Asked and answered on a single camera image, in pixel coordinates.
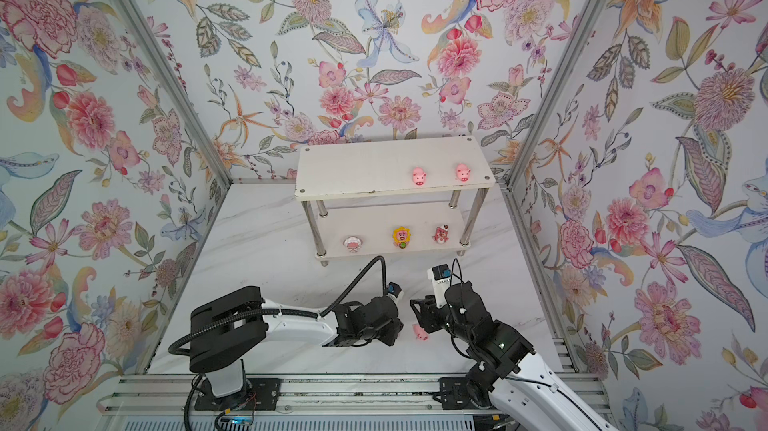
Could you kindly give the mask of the pink pig toy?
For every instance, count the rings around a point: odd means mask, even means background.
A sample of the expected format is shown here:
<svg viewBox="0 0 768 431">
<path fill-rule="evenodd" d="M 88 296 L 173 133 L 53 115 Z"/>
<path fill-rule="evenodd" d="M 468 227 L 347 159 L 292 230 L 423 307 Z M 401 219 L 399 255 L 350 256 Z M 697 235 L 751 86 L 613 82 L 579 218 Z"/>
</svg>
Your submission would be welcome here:
<svg viewBox="0 0 768 431">
<path fill-rule="evenodd" d="M 420 325 L 414 324 L 412 329 L 417 340 L 426 341 L 429 339 L 429 334 Z"/>
<path fill-rule="evenodd" d="M 456 179 L 461 183 L 466 183 L 470 180 L 471 169 L 465 164 L 459 164 L 455 169 Z"/>
<path fill-rule="evenodd" d="M 421 187 L 426 184 L 427 173 L 424 169 L 417 167 L 412 171 L 412 182 L 415 186 Z"/>
</svg>

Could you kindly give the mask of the white pink doll toy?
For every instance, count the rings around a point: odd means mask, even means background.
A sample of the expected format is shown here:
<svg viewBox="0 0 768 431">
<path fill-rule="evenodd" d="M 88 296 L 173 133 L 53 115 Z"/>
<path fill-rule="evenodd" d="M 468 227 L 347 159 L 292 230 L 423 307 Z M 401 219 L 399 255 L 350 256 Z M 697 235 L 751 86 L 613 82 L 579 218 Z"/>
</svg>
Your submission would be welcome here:
<svg viewBox="0 0 768 431">
<path fill-rule="evenodd" d="M 349 236 L 343 241 L 343 246 L 350 253 L 357 253 L 362 247 L 363 241 L 356 236 Z"/>
</svg>

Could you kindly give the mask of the small red bear toy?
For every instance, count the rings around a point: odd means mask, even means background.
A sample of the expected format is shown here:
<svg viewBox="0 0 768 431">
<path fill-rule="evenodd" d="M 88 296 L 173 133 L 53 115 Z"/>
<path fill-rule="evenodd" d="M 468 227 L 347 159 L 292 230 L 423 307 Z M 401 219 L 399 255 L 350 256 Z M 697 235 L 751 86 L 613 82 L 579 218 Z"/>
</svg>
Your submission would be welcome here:
<svg viewBox="0 0 768 431">
<path fill-rule="evenodd" d="M 433 235 L 433 240 L 437 244 L 446 244 L 450 239 L 449 236 L 449 226 L 447 224 L 439 225 L 435 229 L 435 233 Z"/>
</svg>

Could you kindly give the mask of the yellow red flower toy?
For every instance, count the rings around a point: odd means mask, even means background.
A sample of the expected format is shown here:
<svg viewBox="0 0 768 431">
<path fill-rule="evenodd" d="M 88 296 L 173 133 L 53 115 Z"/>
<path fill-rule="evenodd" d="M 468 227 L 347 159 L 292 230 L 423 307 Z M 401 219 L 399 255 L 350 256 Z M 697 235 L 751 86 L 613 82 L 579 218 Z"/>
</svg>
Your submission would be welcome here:
<svg viewBox="0 0 768 431">
<path fill-rule="evenodd" d="M 407 227 L 398 227 L 393 231 L 392 237 L 398 249 L 406 249 L 411 240 L 411 231 Z"/>
</svg>

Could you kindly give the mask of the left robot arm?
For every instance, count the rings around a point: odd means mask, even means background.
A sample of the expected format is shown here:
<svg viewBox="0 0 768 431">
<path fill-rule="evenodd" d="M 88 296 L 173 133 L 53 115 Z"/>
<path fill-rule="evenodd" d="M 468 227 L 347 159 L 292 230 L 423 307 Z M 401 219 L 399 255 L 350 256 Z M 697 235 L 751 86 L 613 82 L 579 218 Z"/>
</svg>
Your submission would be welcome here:
<svg viewBox="0 0 768 431">
<path fill-rule="evenodd" d="M 189 359 L 216 399 L 244 394 L 242 357 L 263 342 L 302 342 L 322 347 L 361 347 L 373 341 L 392 346 L 403 328 L 393 282 L 366 304 L 334 302 L 324 310 L 289 308 L 266 300 L 247 286 L 196 308 L 190 332 L 171 343 L 168 353 Z"/>
</svg>

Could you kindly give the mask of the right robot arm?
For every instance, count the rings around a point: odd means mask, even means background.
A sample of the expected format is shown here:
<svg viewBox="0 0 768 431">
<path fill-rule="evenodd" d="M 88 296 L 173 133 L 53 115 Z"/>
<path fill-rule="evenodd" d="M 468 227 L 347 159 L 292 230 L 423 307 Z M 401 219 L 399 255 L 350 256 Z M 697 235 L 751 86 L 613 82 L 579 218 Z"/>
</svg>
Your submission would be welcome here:
<svg viewBox="0 0 768 431">
<path fill-rule="evenodd" d="M 445 331 L 467 345 L 473 362 L 467 392 L 480 407 L 514 418 L 527 430 L 613 430 L 615 428 L 573 391 L 517 329 L 492 317 L 470 282 L 412 299 L 419 326 Z"/>
</svg>

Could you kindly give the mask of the white two-tier shelf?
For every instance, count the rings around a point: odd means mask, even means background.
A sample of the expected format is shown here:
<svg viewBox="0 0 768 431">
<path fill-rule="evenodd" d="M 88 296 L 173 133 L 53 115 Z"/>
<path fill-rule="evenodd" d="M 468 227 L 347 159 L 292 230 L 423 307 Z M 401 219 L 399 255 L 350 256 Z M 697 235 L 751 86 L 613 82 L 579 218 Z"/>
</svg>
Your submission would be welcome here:
<svg viewBox="0 0 768 431">
<path fill-rule="evenodd" d="M 465 164 L 470 180 L 455 169 Z M 412 171 L 427 173 L 415 186 Z M 307 218 L 322 264 L 360 256 L 454 252 L 462 256 L 485 199 L 495 183 L 490 165 L 472 136 L 305 146 L 300 152 L 295 197 Z M 446 244 L 433 240 L 439 225 L 449 226 Z M 398 249 L 393 231 L 407 227 L 411 240 Z M 359 237 L 348 252 L 343 241 Z"/>
</svg>

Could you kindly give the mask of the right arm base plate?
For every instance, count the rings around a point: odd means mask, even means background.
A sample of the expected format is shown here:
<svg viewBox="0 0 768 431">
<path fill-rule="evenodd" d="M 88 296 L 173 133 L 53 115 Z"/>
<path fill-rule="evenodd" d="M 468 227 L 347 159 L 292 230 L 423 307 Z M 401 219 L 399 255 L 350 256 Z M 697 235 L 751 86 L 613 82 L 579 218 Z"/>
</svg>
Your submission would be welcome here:
<svg viewBox="0 0 768 431">
<path fill-rule="evenodd" d="M 443 410 L 488 410 L 488 392 L 466 377 L 441 377 L 436 400 Z"/>
</svg>

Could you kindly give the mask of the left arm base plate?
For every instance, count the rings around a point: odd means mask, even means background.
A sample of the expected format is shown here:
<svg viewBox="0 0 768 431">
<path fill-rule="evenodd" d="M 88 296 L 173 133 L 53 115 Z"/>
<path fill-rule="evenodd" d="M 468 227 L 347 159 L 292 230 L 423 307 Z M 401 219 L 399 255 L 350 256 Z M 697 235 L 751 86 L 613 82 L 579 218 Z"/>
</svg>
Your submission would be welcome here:
<svg viewBox="0 0 768 431">
<path fill-rule="evenodd" d="M 195 411 L 275 411 L 282 380 L 279 378 L 247 378 L 244 388 L 232 395 L 216 397 L 208 379 L 197 387 Z"/>
</svg>

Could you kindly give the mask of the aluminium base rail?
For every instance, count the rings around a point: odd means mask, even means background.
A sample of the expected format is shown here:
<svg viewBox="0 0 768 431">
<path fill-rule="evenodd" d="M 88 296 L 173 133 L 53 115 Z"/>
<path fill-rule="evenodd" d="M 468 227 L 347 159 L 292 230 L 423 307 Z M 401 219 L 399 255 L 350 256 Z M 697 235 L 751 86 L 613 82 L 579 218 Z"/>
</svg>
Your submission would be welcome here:
<svg viewBox="0 0 768 431">
<path fill-rule="evenodd" d="M 448 412 L 439 396 L 440 379 L 427 374 L 251 374 L 251 380 L 278 380 L 274 408 L 258 415 L 438 414 Z M 97 402 L 104 416 L 180 415 L 190 391 L 187 375 L 121 378 Z"/>
</svg>

